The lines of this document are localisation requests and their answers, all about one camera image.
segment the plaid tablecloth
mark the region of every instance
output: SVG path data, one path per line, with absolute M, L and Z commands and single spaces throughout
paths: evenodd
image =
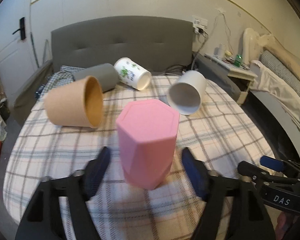
M 158 98 L 164 101 L 176 76 L 157 76 L 149 87 L 136 91 L 123 84 L 104 94 L 104 119 L 98 129 L 60 127 L 46 115 L 43 100 L 33 107 L 7 166 L 3 198 L 9 214 L 19 222 L 41 177 L 61 178 L 82 169 L 97 157 L 103 146 L 112 159 L 97 195 L 88 202 L 101 239 L 188 239 L 198 223 L 204 202 L 194 194 L 180 160 L 183 147 L 208 169 L 236 177 L 237 164 L 246 160 L 259 165 L 263 155 L 273 153 L 254 123 L 215 83 L 208 81 L 201 109 L 191 116 L 180 115 L 177 145 L 169 176 L 155 190 L 147 191 L 125 183 L 119 160 L 115 120 L 133 100 Z M 68 239 L 75 239 L 69 206 L 60 201 Z M 226 201 L 224 218 L 229 213 Z

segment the black door handle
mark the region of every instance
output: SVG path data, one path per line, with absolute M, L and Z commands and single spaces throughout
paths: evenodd
M 20 31 L 21 40 L 22 41 L 25 40 L 26 39 L 26 25 L 25 25 L 25 18 L 24 17 L 22 17 L 20 19 L 20 28 L 17 29 L 15 32 L 13 32 L 12 35 L 17 33 L 18 31 Z

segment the nightstand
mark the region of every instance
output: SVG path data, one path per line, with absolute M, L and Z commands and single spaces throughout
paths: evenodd
M 236 102 L 238 105 L 242 105 L 247 98 L 250 86 L 253 84 L 254 79 L 258 76 L 251 70 L 245 70 L 241 67 L 238 68 L 229 63 L 226 63 L 215 55 L 205 54 L 205 57 L 214 61 L 216 63 L 216 67 L 220 67 L 226 70 L 229 79 L 234 82 L 240 89 L 240 95 Z

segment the brown paper cup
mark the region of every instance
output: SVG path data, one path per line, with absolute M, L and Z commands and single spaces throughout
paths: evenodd
M 49 120 L 55 125 L 96 128 L 102 120 L 103 97 L 92 76 L 52 89 L 44 101 Z

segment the white door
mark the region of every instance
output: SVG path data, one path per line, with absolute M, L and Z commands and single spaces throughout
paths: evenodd
M 25 18 L 21 40 L 20 19 Z M 8 98 L 37 70 L 30 37 L 30 0 L 3 0 L 0 4 L 0 82 Z

